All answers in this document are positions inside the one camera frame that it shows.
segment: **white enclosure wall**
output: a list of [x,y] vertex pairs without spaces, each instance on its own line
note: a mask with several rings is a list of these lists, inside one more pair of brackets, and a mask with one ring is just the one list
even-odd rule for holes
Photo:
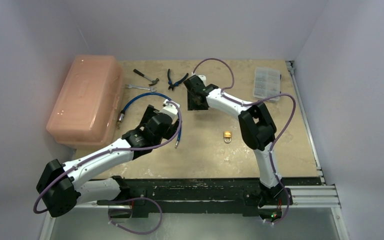
[[384,0],[329,1],[295,63],[352,239],[384,239]]
[[0,240],[39,237],[36,183],[70,155],[45,126],[74,55],[87,52],[64,0],[0,0]]
[[94,54],[297,57],[327,0],[67,0]]

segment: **orange plastic box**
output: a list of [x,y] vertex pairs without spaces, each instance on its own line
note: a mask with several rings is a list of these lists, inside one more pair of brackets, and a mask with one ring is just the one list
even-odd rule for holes
[[46,125],[57,143],[102,148],[111,143],[123,97],[123,71],[114,56],[78,55]]

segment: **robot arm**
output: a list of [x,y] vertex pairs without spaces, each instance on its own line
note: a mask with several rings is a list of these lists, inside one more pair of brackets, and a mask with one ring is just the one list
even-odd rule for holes
[[37,183],[36,189],[39,193],[55,179],[66,174],[42,197],[50,215],[59,217],[75,205],[96,200],[114,200],[120,195],[128,194],[129,188],[120,176],[105,180],[91,179],[116,165],[150,153],[152,147],[159,145],[162,139],[170,139],[179,126],[179,119],[172,124],[178,110],[167,100],[164,101],[164,106],[158,111],[149,105],[140,124],[107,147],[63,164],[57,159],[50,161]]
[[208,108],[218,109],[239,121],[240,132],[245,144],[253,149],[260,173],[261,190],[266,191],[269,196],[275,196],[282,190],[278,179],[282,177],[278,173],[277,162],[274,153],[271,153],[273,171],[269,150],[275,140],[276,125],[264,103],[252,106],[249,101],[243,101],[228,93],[228,96],[242,104],[237,104],[222,96],[222,91],[216,85],[205,83],[197,75],[191,76],[184,82],[188,91],[188,109],[207,110]]

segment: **pliers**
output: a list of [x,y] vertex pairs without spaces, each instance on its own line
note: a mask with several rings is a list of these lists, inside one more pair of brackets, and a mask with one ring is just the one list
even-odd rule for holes
[[175,82],[174,84],[172,83],[172,79],[170,78],[170,69],[168,69],[167,71],[167,78],[168,78],[168,84],[170,85],[168,87],[168,90],[172,90],[174,91],[175,90],[175,87],[179,86],[180,84],[182,84],[189,76],[189,73],[186,73],[186,75],[180,79],[179,81]]

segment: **padlock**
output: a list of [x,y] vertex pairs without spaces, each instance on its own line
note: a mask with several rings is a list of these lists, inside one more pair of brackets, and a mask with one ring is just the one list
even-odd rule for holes
[[232,132],[225,131],[223,134],[223,137],[224,137],[224,142],[229,144],[232,141]]

